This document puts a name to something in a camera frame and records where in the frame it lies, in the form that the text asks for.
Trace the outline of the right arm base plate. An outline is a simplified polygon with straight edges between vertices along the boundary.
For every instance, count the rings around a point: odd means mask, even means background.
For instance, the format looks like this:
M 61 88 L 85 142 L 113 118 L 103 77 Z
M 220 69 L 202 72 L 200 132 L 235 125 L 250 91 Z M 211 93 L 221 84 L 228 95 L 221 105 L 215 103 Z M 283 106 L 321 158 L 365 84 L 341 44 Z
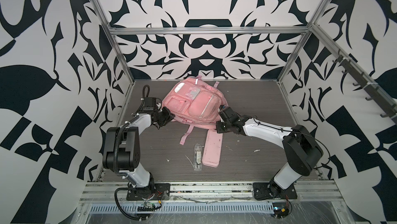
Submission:
M 282 189 L 273 181 L 264 183 L 253 183 L 253 197 L 258 201 L 273 199 L 292 199 L 298 198 L 294 185 L 290 185 L 287 189 Z

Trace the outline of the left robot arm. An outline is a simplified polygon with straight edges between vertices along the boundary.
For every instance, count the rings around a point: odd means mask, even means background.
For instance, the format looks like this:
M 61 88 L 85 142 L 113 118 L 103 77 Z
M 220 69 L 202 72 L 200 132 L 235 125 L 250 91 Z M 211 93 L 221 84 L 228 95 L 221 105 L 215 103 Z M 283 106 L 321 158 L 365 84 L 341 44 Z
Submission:
M 151 195 L 156 191 L 155 183 L 153 175 L 140 163 L 140 134 L 151 126 L 160 129 L 172 121 L 175 115 L 162 105 L 161 99 L 150 97 L 149 93 L 150 86 L 144 85 L 141 104 L 132 113 L 132 119 L 107 130 L 102 165 L 127 179 L 128 190 L 142 190 Z

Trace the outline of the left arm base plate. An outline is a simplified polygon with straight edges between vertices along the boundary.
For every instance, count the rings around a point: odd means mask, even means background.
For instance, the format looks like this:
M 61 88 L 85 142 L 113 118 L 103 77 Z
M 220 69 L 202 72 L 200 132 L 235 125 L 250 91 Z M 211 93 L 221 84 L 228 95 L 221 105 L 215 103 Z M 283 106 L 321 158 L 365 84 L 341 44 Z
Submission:
M 169 183 L 155 183 L 144 188 L 130 188 L 127 201 L 158 200 L 168 197 L 171 185 Z

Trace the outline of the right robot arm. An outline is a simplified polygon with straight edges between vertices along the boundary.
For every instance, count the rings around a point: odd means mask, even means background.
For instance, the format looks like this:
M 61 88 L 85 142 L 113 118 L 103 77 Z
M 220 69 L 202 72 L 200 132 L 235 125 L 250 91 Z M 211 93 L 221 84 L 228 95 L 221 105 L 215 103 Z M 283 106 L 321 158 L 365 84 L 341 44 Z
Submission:
M 265 123 L 255 117 L 240 115 L 225 105 L 220 107 L 219 115 L 217 133 L 233 132 L 255 137 L 284 149 L 287 163 L 270 181 L 277 190 L 286 190 L 301 177 L 310 175 L 324 155 L 319 143 L 302 125 L 282 127 Z

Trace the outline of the pink student backpack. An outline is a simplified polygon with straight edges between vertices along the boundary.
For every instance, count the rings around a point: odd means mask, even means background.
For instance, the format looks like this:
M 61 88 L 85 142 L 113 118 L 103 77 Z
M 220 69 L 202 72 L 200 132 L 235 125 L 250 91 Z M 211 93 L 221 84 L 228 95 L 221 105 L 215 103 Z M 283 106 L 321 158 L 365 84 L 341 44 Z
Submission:
M 219 82 L 213 86 L 204 82 L 200 76 L 189 77 L 178 82 L 162 101 L 162 105 L 175 115 L 174 121 L 189 125 L 180 144 L 195 127 L 215 130 L 220 106 L 227 106 L 224 94 L 218 89 Z

